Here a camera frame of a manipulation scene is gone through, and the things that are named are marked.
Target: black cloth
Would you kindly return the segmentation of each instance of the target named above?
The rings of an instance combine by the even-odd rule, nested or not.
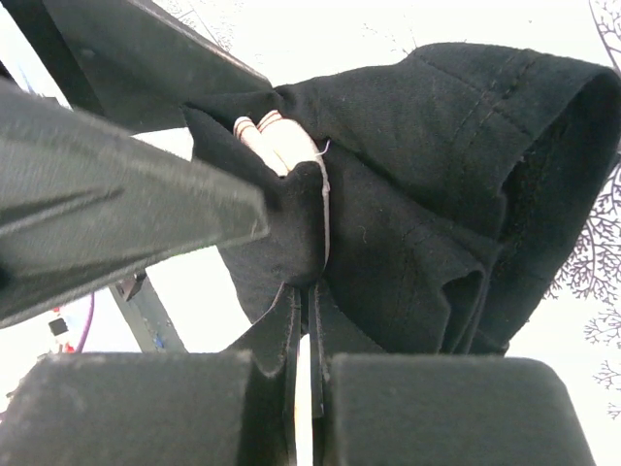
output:
[[[391,66],[188,103],[195,158],[268,197],[270,237],[220,249],[252,321],[281,281],[323,267],[318,170],[279,181],[230,134],[237,117],[272,109],[321,149],[331,142],[323,276],[341,310],[388,351],[504,353],[613,166],[621,86],[574,59],[436,44]]]

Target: cable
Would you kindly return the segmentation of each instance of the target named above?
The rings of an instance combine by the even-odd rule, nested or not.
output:
[[[88,338],[88,333],[90,332],[90,327],[93,323],[93,316],[95,315],[95,293],[90,293],[90,307],[88,309],[88,317],[86,318],[86,324],[84,325],[84,330],[82,331],[82,335],[80,336],[80,341],[76,346],[75,352],[82,352],[84,350],[84,345],[86,344],[86,339]]]

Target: black garment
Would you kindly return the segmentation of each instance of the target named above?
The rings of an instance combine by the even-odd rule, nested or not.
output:
[[[468,44],[189,106],[201,109],[186,109],[195,157],[249,181],[260,162],[228,133],[239,116],[278,109],[320,148],[331,141],[324,277],[342,311],[397,352],[507,349],[572,252],[621,127],[611,70]],[[317,189],[318,171],[299,172],[298,191]],[[278,217],[270,238],[221,249],[253,321],[281,281],[323,265],[318,191],[300,202],[293,185],[274,189],[288,180],[261,177]]]

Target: folded black fabric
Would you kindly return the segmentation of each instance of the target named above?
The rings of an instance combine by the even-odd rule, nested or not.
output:
[[[231,135],[237,117],[256,123],[272,109],[320,148],[331,142],[325,271],[318,171],[302,164],[270,178]],[[621,84],[569,58],[437,44],[391,66],[206,96],[185,116],[196,159],[269,199],[270,237],[221,250],[251,320],[281,281],[323,274],[343,312],[386,350],[503,353],[612,168]]]

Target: purple cable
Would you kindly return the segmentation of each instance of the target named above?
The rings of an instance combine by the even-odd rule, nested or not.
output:
[[[90,293],[90,308],[88,309],[88,317],[86,318],[86,324],[84,330],[80,336],[80,341],[76,346],[76,352],[82,352],[84,350],[84,344],[88,338],[88,332],[90,332],[90,326],[93,323],[93,315],[95,314],[95,293]]]

